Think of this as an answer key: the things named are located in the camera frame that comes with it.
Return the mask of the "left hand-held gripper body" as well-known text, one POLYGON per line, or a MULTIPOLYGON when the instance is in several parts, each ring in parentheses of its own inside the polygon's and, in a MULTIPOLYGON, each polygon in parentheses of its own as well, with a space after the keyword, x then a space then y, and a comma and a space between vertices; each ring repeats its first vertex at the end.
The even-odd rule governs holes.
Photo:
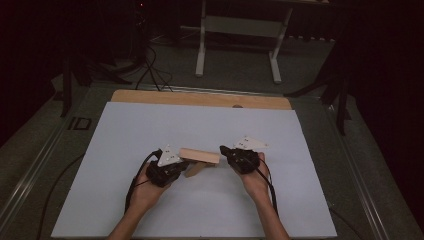
POLYGON ((169 145, 154 151, 152 156, 156 159, 149 163, 146 175, 152 184, 161 188, 178 179, 189 165, 169 145))

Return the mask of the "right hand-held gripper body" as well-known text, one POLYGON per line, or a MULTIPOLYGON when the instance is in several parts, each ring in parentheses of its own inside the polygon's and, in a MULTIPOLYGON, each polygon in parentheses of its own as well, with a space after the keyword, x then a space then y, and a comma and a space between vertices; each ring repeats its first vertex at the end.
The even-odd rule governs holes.
POLYGON ((260 165, 258 150, 268 147, 265 142, 244 136, 227 151, 228 163, 240 174, 251 173, 260 165))

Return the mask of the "square wooden puzzle tray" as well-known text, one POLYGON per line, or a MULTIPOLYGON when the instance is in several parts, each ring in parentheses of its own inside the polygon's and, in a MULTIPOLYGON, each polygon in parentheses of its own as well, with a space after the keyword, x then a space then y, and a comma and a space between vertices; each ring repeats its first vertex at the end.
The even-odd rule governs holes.
POLYGON ((220 161, 220 155, 217 153, 189 148, 181 148, 179 150, 179 157, 186 160, 200 161, 210 164, 218 164, 220 161))

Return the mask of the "person's right hand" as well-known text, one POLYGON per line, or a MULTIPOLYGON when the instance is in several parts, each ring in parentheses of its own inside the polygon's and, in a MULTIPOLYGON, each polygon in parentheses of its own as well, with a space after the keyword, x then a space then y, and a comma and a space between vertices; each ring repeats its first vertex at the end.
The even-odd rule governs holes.
POLYGON ((258 156, 260 158, 259 168, 254 172, 240 175, 246 192, 255 203, 270 200, 267 183, 269 170, 265 163, 265 154, 259 152, 258 156))

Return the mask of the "person's left hand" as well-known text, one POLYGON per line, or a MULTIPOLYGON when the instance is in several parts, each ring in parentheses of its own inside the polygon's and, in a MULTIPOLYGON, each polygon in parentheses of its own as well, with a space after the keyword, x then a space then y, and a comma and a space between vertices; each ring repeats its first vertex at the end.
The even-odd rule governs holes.
POLYGON ((137 176, 135 186, 130 197, 129 207, 151 209, 159 200, 161 195, 170 187, 159 187, 153 184, 146 175, 148 164, 146 164, 141 173, 137 176))

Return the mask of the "black floor socket plate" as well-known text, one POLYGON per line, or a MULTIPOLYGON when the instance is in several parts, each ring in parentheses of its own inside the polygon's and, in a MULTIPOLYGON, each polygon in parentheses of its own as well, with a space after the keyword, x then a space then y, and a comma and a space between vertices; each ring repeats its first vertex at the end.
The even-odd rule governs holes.
POLYGON ((73 117, 68 125, 68 130, 89 130, 91 124, 91 118, 73 117))

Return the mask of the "black metal stand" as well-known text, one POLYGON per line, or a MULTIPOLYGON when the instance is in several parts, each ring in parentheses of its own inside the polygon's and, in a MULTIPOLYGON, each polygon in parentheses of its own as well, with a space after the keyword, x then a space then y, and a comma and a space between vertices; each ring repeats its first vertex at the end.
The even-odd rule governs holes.
POLYGON ((62 64, 62 91, 59 95, 59 98, 63 103, 61 113, 62 117, 65 117, 72 107, 72 77, 75 77, 80 85, 89 86, 91 84, 92 79, 88 72, 88 66, 93 67, 96 71, 113 82, 125 85, 129 84, 129 81, 118 77, 116 74, 107 70, 105 67, 83 54, 65 53, 62 64))
POLYGON ((296 98, 312 90, 326 86, 319 99, 324 105, 332 105, 335 100, 338 100, 336 127, 342 136, 346 135, 344 120, 347 114, 346 105, 350 80, 349 71, 344 64, 344 53, 343 47, 339 42, 336 42, 315 80, 299 90, 285 93, 286 97, 296 98))

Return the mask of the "metal floor rail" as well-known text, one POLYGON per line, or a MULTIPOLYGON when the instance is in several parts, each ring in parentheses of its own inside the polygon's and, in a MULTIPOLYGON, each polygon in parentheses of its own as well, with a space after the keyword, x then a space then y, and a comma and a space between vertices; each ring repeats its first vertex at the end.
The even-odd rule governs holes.
POLYGON ((361 202, 363 211, 367 217, 368 223, 371 227, 375 240, 390 240, 387 234, 387 231, 382 223, 380 214, 375 206, 375 202, 372 199, 370 192, 365 184, 365 181, 360 173, 360 170, 356 164, 352 151, 350 150, 345 140, 345 137, 341 135, 341 133, 339 132, 337 128, 336 109, 332 105, 324 106, 323 109, 330 122, 331 129, 334 132, 339 143, 341 144, 341 148, 343 149, 353 185, 355 187, 359 201, 361 202))
POLYGON ((181 87, 171 86, 165 87, 159 90, 154 85, 142 84, 138 90, 149 90, 149 91, 160 91, 160 92, 184 92, 184 93, 210 93, 210 94, 225 94, 225 95, 248 95, 248 96, 267 96, 267 97, 285 97, 283 93, 263 93, 263 92, 249 92, 249 91, 235 91, 235 90, 220 90, 220 89, 208 89, 208 88, 193 88, 193 87, 181 87))
POLYGON ((0 233, 6 231, 8 225, 19 211, 38 179, 39 174, 47 164, 62 134, 63 126, 59 126, 49 135, 41 150, 37 153, 35 160, 19 180, 11 196, 0 210, 0 233))

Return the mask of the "white metal desk frame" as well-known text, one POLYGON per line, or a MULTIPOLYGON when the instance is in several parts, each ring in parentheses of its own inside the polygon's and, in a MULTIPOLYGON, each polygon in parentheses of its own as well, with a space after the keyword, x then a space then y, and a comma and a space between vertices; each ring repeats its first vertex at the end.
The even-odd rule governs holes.
POLYGON ((197 62, 195 67, 195 76, 202 77, 204 75, 205 56, 206 56, 206 34, 222 33, 253 37, 272 38, 276 41, 275 46, 268 52, 269 65, 275 84, 283 82, 277 57, 283 43, 283 39, 287 36, 290 20, 295 8, 300 6, 324 6, 329 7, 329 0, 276 0, 283 4, 287 4, 283 19, 279 21, 257 20, 249 18, 236 18, 229 16, 215 16, 207 14, 207 0, 201 0, 201 15, 199 30, 199 48, 197 54, 197 62))

